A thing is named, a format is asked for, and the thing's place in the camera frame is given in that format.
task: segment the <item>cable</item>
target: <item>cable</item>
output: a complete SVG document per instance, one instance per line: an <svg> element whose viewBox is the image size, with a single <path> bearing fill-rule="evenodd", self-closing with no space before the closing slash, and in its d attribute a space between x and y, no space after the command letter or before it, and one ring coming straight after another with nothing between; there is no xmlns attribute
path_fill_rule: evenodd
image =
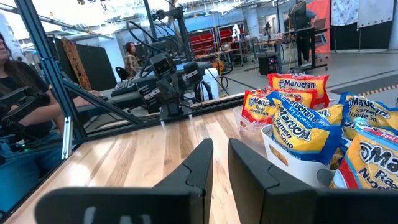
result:
<svg viewBox="0 0 398 224"><path fill-rule="evenodd" d="M167 3L169 3L171 6L173 6L173 8L174 9L177 9L171 2L169 2L168 0L164 0L164 1L166 1Z"/></svg>
<svg viewBox="0 0 398 224"><path fill-rule="evenodd" d="M154 37L153 37L152 35L150 35L146 30L144 30L140 25L136 24L136 23L133 22L133 21L127 21L127 22L126 22L127 27L130 27L130 26L129 26L129 23L131 23L132 25L136 26L138 29L140 29L141 31L143 31L143 33L145 33L152 41L154 41L154 42L157 41L156 38L154 38Z"/></svg>
<svg viewBox="0 0 398 224"><path fill-rule="evenodd" d="M149 35L142 27L140 27L139 25L137 25L135 22L127 21L127 22L126 22L127 30L130 32L130 34L132 35L133 38L135 38L138 42L140 42L142 45L144 45L144 46L146 46L146 47L148 47L148 48L157 50L157 51L159 51L159 52L166 53L166 52L164 52L164 50L160 50L160 49L158 49L157 47L153 47L153 46L151 46L151 45L145 43L144 41L140 40L140 39L139 39L136 35L134 35L134 33L132 32L132 30L131 30L131 28L130 28L130 25L129 25L130 23L133 24L133 25L135 25L136 27L138 27L138 28L139 28L140 30L142 30L143 32L145 32L154 42L157 42L157 40L156 40L155 38L153 38L151 35Z"/></svg>
<svg viewBox="0 0 398 224"><path fill-rule="evenodd" d="M171 39L170 37L160 37L159 40L161 40L161 39L169 40L169 41L173 42L175 44L175 46L177 47L177 54L174 55L173 59L176 56L178 56L179 54L181 54L180 46L178 46L178 43L175 40Z"/></svg>
<svg viewBox="0 0 398 224"><path fill-rule="evenodd" d="M226 80L226 86L224 86L223 85L223 80ZM228 79L223 75L222 77L221 77L221 85L224 87L224 88L228 88L228 84L229 84L229 82L228 82Z"/></svg>
<svg viewBox="0 0 398 224"><path fill-rule="evenodd" d="M157 31L159 31L160 34L162 34L162 32L159 30L159 28L157 28L156 26L155 26L155 28L157 29Z"/></svg>
<svg viewBox="0 0 398 224"><path fill-rule="evenodd" d="M210 69L207 68L207 70L210 72L210 75L216 80L216 82L218 83L218 85L220 87L222 87L222 89L225 91L225 93L229 96L229 93L226 91L226 89L222 86L222 84L217 80L217 78L212 74L212 72L210 71Z"/></svg>
<svg viewBox="0 0 398 224"><path fill-rule="evenodd" d="M205 86L205 89L207 91L207 95L209 97L209 100L212 100L213 99L213 93L211 92L211 88L210 88L209 84L207 84L207 82L205 82L205 81L202 81L201 85Z"/></svg>
<svg viewBox="0 0 398 224"><path fill-rule="evenodd" d="M142 74L144 73L145 68L146 68L146 67L148 66L148 64L149 64L149 59L153 56L153 54L154 54L154 52L152 51L152 52L148 55L147 60L145 61L144 66L142 67L141 71L139 71L139 77L140 77L140 78L145 78L145 77L147 77L147 76L150 74L150 72L147 72L144 76L142 75Z"/></svg>
<svg viewBox="0 0 398 224"><path fill-rule="evenodd" d="M180 43L180 44L182 44L182 46L185 48L185 49L187 49L190 53L191 53L191 55L193 56L193 58L195 59L195 60L198 60L199 58L192 52L192 50L190 50L181 40L179 40L179 37L177 37L177 34L175 34L175 32L167 25L167 24L165 24L164 22L162 22L162 21L160 21L163 25L165 25L166 27L168 27L173 33L174 33L174 35L176 36L176 40Z"/></svg>
<svg viewBox="0 0 398 224"><path fill-rule="evenodd" d="M236 81L235 79L228 78L228 77L225 77L225 78L226 78L227 80L231 80L231 81L234 81L234 82L239 83L239 84L241 84L241 85L244 85L244 86L246 86L246 87L249 87L249 88L252 89L252 90L257 90L257 89L258 89L258 88L256 88L256 87L250 86L250 85L245 84L245 83L243 83L243 82Z"/></svg>

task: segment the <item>computer monitor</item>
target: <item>computer monitor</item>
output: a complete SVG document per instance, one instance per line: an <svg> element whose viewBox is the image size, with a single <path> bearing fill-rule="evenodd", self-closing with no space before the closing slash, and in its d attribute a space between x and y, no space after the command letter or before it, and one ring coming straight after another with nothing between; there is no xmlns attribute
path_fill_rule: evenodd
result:
<svg viewBox="0 0 398 224"><path fill-rule="evenodd" d="M306 8L307 3L304 1L299 2L296 4L296 6L290 9L290 19L292 20L292 26L294 26L296 29L303 29L310 26L309 20L307 19Z"/></svg>

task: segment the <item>black panel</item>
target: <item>black panel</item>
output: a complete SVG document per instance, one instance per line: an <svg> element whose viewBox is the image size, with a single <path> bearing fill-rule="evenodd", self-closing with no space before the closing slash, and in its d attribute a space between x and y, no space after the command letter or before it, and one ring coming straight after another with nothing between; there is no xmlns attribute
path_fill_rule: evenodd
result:
<svg viewBox="0 0 398 224"><path fill-rule="evenodd" d="M116 85L113 68L103 47L76 44L80 60L86 70L91 89L103 91Z"/></svg>
<svg viewBox="0 0 398 224"><path fill-rule="evenodd" d="M78 83L75 72L73 71L72 66L70 65L69 59L67 57L67 53L63 49L62 41L60 39L53 38L53 37L48 37L48 40L49 40L50 48L51 48L53 55L55 57L57 57L58 61L60 62L59 66L60 66L61 70L63 70L72 81Z"/></svg>
<svg viewBox="0 0 398 224"><path fill-rule="evenodd" d="M362 49L388 49L392 32L392 21L361 28Z"/></svg>
<svg viewBox="0 0 398 224"><path fill-rule="evenodd" d="M336 39L337 50L359 49L359 31L356 30L356 23L347 26L332 26L331 30L334 30L333 36Z"/></svg>

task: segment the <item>wooden table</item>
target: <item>wooden table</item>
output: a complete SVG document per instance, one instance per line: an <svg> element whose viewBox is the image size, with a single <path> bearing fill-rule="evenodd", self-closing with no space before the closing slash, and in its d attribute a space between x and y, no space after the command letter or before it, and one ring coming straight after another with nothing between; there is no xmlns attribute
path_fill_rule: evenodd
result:
<svg viewBox="0 0 398 224"><path fill-rule="evenodd" d="M232 109L80 146L6 223L35 223L38 199L60 187L152 187L205 138L214 145L210 223L240 223L228 174L228 139L240 138Z"/></svg>

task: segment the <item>black metal frame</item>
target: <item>black metal frame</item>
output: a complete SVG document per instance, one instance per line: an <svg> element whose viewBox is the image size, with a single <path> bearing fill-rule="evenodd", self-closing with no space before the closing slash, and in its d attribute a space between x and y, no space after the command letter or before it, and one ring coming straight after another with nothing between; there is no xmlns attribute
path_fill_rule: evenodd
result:
<svg viewBox="0 0 398 224"><path fill-rule="evenodd" d="M48 43L48 40L44 32L44 28L41 22L39 21L39 17L37 15L32 0L15 0L15 2L21 12L22 20L24 21L27 27L27 30L35 45L35 48L37 49L40 55L43 64L44 73L46 74L50 84L53 87L54 95L57 98L65 117L72 118L73 133L75 136L74 142L84 143L95 139L106 138L118 134L128 133L130 131L148 128L160 124L159 120L154 120L154 118L157 118L156 116L151 117L151 119L145 119L145 118L141 119L134 115L127 114L126 112L122 111L116 106L105 102L101 98L98 98L92 95L91 93L88 93L85 90L82 90L75 83L63 79L58 64L55 61L55 57L53 57L52 55L50 45ZM179 19L178 21L180 27L181 26L185 27L185 24L183 23L183 18ZM69 95L70 91L76 93L77 95L81 96L90 103L99 106L101 108L104 108L105 110L120 116L129 123L113 126L111 128L104 128L101 130L94 131L92 133L86 133L83 124L81 124L78 120L78 113L76 107L73 104L73 101ZM194 109L197 110L192 111L192 115L211 113L218 110L232 108L234 106L241 105L242 102L243 102L243 95L239 95L236 97L228 98L227 100L214 101L212 103L204 103L202 105L194 106ZM169 123L181 119L186 119L187 117L188 117L187 115L179 116L175 118L169 118L163 121L165 123Z"/></svg>

